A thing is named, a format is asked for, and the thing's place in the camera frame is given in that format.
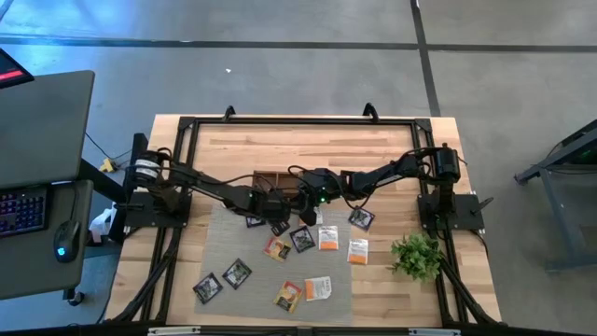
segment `concrete floor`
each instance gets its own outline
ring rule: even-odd
[[[428,43],[597,45],[594,1],[419,3]],[[409,0],[153,0],[152,5],[14,0],[0,21],[0,37],[417,42]],[[34,75],[94,70],[88,133],[115,155],[130,148],[133,133],[149,135],[158,113],[223,113],[234,105],[239,113],[357,115],[371,101],[386,116],[430,116],[417,50],[0,48]],[[563,256],[560,234],[540,182],[519,187],[512,176],[595,119],[597,55],[430,52],[429,57],[441,115],[457,118],[474,189],[481,198],[495,197],[484,216],[504,321],[595,333],[597,270],[544,271],[546,262]],[[103,158],[88,143],[84,157],[98,164]],[[559,188],[595,182],[590,176],[566,177]],[[97,291],[90,305],[71,308],[50,294],[2,301],[0,329],[97,318],[107,299],[105,275],[114,268],[88,267],[91,260],[81,285]],[[24,319],[5,313],[30,306],[51,307],[53,313]]]

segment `gray placemat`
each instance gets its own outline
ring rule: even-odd
[[[319,251],[317,246],[298,253],[292,246],[285,262],[263,253],[272,237],[270,226],[247,229],[244,217],[237,216],[214,204],[203,250],[201,279],[214,273],[224,289],[206,304],[196,300],[195,313],[233,315],[257,318],[277,318],[305,322],[321,322],[349,326],[352,322],[352,274],[346,261],[351,226],[347,211],[326,210],[324,224],[338,226],[340,249]],[[291,231],[299,227],[297,217],[291,218],[291,229],[280,238],[292,245]],[[317,244],[318,225],[309,231]],[[237,289],[224,280],[222,274],[240,258],[253,273]],[[305,279],[330,276],[332,294],[326,300],[305,301]],[[273,303],[284,281],[291,281],[303,289],[294,313],[290,314]]]

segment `black bracket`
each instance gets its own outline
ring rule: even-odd
[[[236,111],[234,110],[234,107],[232,105],[228,106],[228,108],[226,109],[226,113],[224,113],[224,122],[228,121],[230,119],[230,116],[235,114]]]
[[[483,215],[479,210],[477,195],[454,195],[456,211],[447,217],[448,226],[452,230],[481,230],[485,229]],[[434,213],[436,198],[432,194],[419,195],[419,217],[425,230],[446,230],[445,223],[437,221]]]
[[[371,122],[378,122],[380,121],[380,116],[377,114],[377,110],[373,106],[372,103],[366,103],[365,109],[363,110],[363,116],[368,117],[371,116]]]
[[[424,130],[427,133],[431,133],[432,129],[431,129],[431,120],[430,119],[415,119],[414,123],[421,127],[422,130]]]
[[[150,193],[135,192],[124,206],[127,213],[125,225],[132,228],[184,228],[188,223],[191,199],[191,195],[181,195],[180,210],[171,215],[154,210],[154,198]]]
[[[178,131],[184,131],[193,122],[195,122],[194,117],[180,117],[178,120]]]

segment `desk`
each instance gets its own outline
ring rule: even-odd
[[[173,148],[180,117],[156,116],[148,148]],[[455,119],[431,118],[431,122],[435,143],[448,143],[462,157]],[[368,171],[395,160],[409,149],[412,149],[410,129],[396,126],[202,125],[193,167],[221,180],[254,171],[285,172],[290,164],[299,164],[307,169],[328,167],[337,173],[340,170]],[[181,158],[186,156],[183,149]],[[456,193],[470,191],[466,167],[461,165],[461,170],[462,178],[454,186]],[[421,231],[416,204],[418,194],[419,182],[416,179],[405,179],[378,189],[367,206],[376,215],[369,232],[352,228],[353,238],[369,239],[366,272],[362,272],[359,266],[353,266],[355,327],[441,325],[434,283],[414,282],[404,274],[392,275],[385,269],[393,261],[389,253],[392,241],[401,239],[403,234]],[[304,325],[290,320],[194,313],[196,297],[191,288],[199,281],[201,255],[214,202],[197,193],[193,196],[189,223],[183,231],[178,252],[168,324]],[[328,207],[345,210],[346,204],[338,201]],[[106,318],[119,314],[146,280],[156,231],[141,229],[125,241]],[[492,276],[482,244],[468,231],[454,231],[453,235],[464,283],[486,312],[499,320]],[[457,316],[449,284],[447,292],[451,314]],[[158,310],[160,295],[161,283],[158,283],[152,317]]]

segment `artificial plant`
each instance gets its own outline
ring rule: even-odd
[[[439,260],[443,254],[439,250],[437,240],[426,234],[413,233],[407,240],[392,243],[392,254],[397,256],[396,262],[389,269],[392,273],[402,270],[414,280],[424,282],[434,280],[439,274]]]

